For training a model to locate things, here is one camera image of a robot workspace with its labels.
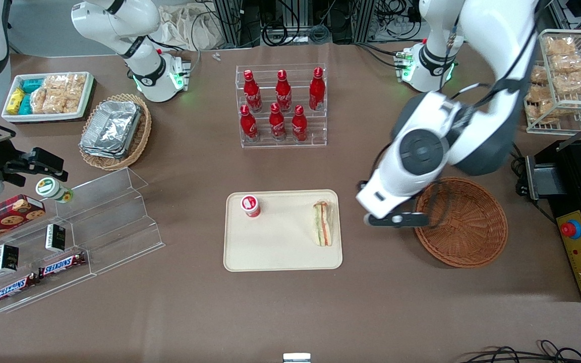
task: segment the beige tray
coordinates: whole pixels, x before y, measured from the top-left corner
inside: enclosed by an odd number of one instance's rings
[[[241,209],[244,195],[254,195],[261,214]],[[326,200],[332,209],[333,245],[320,247],[313,235],[313,204]],[[329,189],[232,193],[225,204],[223,265],[228,271],[336,269],[342,263],[337,194]]]

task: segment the empty wicker basket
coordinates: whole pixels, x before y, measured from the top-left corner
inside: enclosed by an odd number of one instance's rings
[[[429,213],[432,226],[415,229],[418,239],[450,266],[486,266],[499,257],[508,239],[501,205],[468,179],[443,177],[430,184],[418,197],[417,211]]]

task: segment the aluminum foil container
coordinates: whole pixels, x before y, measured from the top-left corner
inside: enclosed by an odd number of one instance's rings
[[[79,146],[87,154],[122,159],[136,132],[141,108],[133,102],[106,101],[95,111]]]

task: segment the cloth bag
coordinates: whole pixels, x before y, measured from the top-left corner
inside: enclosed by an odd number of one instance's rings
[[[189,50],[197,48],[208,50],[217,48],[225,42],[212,3],[161,5],[158,11],[161,15],[160,43],[185,46]],[[192,44],[192,23],[194,23],[194,44]]]

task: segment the red emergency button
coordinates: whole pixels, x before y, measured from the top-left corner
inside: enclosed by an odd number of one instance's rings
[[[581,225],[576,220],[569,220],[566,223],[562,223],[560,226],[560,232],[562,236],[569,237],[571,239],[578,239],[581,237]]]

